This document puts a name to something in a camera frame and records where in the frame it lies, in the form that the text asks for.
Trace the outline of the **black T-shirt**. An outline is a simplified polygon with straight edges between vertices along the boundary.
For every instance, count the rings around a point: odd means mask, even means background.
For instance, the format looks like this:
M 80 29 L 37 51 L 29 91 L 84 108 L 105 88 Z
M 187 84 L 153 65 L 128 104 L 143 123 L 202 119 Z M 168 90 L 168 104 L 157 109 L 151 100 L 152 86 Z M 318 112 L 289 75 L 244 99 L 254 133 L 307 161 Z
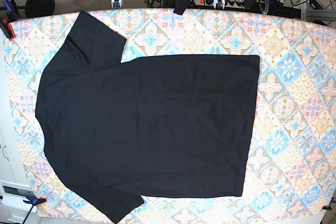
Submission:
M 80 12 L 41 75 L 35 115 L 58 178 L 114 223 L 143 196 L 240 197 L 260 57 L 121 62 L 125 42 Z

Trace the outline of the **white power strip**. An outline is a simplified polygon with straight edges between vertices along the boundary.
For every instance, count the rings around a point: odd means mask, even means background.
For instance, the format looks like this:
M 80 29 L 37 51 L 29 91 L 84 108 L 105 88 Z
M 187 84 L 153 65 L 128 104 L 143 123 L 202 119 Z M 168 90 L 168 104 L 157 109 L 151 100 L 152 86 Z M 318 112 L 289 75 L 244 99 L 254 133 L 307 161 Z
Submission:
M 225 9 L 227 7 L 242 8 L 245 0 L 193 0 L 191 3 L 197 8 Z

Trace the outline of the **patterned tablecloth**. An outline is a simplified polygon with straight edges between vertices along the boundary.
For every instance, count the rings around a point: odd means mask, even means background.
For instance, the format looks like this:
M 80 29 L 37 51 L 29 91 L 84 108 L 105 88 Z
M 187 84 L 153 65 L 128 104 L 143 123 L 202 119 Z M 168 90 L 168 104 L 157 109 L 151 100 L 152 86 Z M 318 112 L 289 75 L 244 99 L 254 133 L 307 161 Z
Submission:
M 92 16 L 128 40 L 122 60 L 183 53 L 259 55 L 253 138 L 239 198 L 146 197 L 123 223 L 307 223 L 335 191 L 335 30 L 293 19 L 218 10 L 120 9 Z M 108 222 L 68 190 L 43 154 L 35 119 L 42 71 L 77 14 L 20 20 L 5 36 L 5 74 L 19 154 L 40 217 Z

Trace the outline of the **black round stool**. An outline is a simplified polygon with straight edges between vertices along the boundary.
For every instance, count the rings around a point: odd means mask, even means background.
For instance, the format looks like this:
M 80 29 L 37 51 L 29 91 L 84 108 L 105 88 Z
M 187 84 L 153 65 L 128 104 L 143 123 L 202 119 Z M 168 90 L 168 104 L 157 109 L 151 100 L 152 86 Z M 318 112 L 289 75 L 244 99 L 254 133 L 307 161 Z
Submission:
M 27 0 L 25 5 L 27 18 L 51 16 L 54 11 L 55 0 Z

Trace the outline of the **blue clamp lower left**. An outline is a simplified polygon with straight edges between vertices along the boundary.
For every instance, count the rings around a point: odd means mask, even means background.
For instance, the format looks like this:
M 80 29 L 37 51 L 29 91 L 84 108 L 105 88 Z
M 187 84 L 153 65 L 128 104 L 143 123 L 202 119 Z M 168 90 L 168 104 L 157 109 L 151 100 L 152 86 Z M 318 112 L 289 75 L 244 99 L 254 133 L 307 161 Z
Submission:
M 43 204 L 45 202 L 47 202 L 47 199 L 46 198 L 43 198 L 43 197 L 39 197 L 39 198 L 36 198 L 36 197 L 29 197 L 29 196 L 26 196 L 25 199 L 23 199 L 23 202 L 26 203 L 26 204 L 29 204 L 31 205 L 31 208 L 29 209 L 26 217 L 24 218 L 23 220 L 23 224 L 26 222 L 28 216 L 30 215 L 32 209 L 40 204 Z

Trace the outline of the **blue clamp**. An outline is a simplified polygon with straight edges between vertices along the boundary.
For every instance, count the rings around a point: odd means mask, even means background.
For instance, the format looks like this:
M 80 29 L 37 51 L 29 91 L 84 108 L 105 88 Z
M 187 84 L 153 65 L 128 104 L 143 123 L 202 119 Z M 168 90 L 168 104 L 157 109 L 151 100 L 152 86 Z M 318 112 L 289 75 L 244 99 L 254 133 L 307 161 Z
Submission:
M 26 222 L 28 216 L 30 215 L 32 209 L 40 204 L 43 204 L 45 202 L 47 202 L 47 199 L 46 198 L 43 198 L 43 197 L 39 197 L 39 198 L 36 198 L 36 197 L 29 197 L 29 196 L 26 196 L 25 199 L 23 199 L 23 202 L 26 203 L 26 204 L 29 204 L 31 205 L 31 208 L 29 209 L 26 217 L 24 218 L 23 220 L 23 224 Z
M 14 0 L 3 0 L 4 7 L 1 7 L 1 10 L 7 11 L 6 18 L 1 18 L 1 31 L 5 35 L 5 37 L 11 41 L 16 36 L 14 30 L 12 28 L 11 23 L 22 19 L 21 15 L 19 14 L 18 7 Z

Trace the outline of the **blue clamp upper left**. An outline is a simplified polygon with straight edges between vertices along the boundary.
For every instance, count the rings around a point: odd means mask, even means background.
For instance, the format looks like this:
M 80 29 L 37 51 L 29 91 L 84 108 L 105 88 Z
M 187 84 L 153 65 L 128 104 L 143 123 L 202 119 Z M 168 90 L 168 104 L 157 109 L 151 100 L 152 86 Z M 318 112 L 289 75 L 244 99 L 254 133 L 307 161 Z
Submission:
M 19 14 L 18 7 L 14 0 L 3 0 L 4 7 L 1 7 L 1 10 L 7 11 L 6 18 L 1 18 L 1 31 L 5 35 L 5 37 L 11 41 L 16 36 L 14 30 L 12 28 L 11 23 L 22 19 L 21 15 Z

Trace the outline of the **white cabinet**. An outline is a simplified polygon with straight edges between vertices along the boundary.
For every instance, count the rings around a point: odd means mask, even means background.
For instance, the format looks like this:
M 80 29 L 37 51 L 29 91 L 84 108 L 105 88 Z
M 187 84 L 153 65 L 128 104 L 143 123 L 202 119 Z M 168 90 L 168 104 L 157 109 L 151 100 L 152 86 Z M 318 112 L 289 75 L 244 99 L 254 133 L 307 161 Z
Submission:
M 26 215 L 31 207 L 23 202 L 24 196 L 18 193 L 34 193 L 28 184 L 15 136 L 5 74 L 4 40 L 1 35 L 1 196 L 6 203 L 10 203 L 9 206 L 1 204 L 1 218 L 5 218 L 6 222 L 9 217 L 23 220 L 24 217 L 18 214 Z

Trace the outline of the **orange clamp lower right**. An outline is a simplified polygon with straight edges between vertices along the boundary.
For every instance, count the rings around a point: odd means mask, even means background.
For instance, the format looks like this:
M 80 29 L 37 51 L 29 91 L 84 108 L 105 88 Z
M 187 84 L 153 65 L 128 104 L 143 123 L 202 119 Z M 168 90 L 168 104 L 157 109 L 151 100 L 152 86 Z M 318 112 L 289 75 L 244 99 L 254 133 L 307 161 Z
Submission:
M 332 210 L 332 207 L 331 206 L 323 206 L 322 210 Z

